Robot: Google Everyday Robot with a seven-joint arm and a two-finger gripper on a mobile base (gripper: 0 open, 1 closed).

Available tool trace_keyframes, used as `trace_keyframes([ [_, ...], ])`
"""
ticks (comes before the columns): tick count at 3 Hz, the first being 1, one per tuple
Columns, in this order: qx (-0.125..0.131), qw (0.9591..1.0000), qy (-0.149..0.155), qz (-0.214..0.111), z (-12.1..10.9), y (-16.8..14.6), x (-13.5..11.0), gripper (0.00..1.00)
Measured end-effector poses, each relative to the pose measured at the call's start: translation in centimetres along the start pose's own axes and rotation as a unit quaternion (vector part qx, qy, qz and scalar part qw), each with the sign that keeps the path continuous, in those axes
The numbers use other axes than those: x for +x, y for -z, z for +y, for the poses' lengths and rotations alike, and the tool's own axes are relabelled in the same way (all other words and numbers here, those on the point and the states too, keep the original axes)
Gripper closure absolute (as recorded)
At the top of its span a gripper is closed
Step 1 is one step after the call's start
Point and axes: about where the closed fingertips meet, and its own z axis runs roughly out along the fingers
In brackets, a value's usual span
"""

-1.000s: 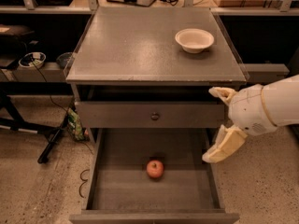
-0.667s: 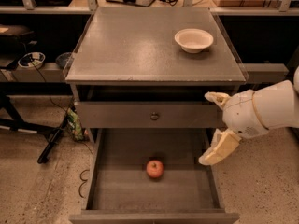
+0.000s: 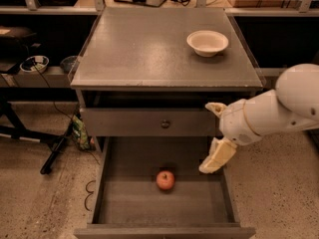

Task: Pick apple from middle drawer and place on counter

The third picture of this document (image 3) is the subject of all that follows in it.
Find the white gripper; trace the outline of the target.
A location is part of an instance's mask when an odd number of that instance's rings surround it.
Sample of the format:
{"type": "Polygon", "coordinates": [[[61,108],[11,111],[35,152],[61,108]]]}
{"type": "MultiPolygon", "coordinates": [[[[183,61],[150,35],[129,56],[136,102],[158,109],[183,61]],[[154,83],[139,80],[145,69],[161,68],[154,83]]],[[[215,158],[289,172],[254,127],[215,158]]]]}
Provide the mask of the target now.
{"type": "Polygon", "coordinates": [[[261,140],[261,136],[248,123],[245,104],[246,100],[239,100],[229,106],[223,103],[205,105],[220,119],[219,129],[225,137],[212,140],[208,156],[198,168],[200,172],[208,174],[218,171],[235,155],[237,145],[249,145],[261,140]]]}

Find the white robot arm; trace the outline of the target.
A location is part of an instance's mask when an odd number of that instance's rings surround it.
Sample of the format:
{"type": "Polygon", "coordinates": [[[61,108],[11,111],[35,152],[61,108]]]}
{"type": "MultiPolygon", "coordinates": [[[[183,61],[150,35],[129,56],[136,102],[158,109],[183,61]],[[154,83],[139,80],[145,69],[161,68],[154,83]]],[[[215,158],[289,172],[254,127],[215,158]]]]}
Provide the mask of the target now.
{"type": "Polygon", "coordinates": [[[212,140],[199,171],[214,173],[232,159],[240,145],[277,132],[319,127],[319,66],[293,66],[278,77],[273,90],[230,105],[208,103],[205,107],[219,118],[222,138],[212,140]]]}

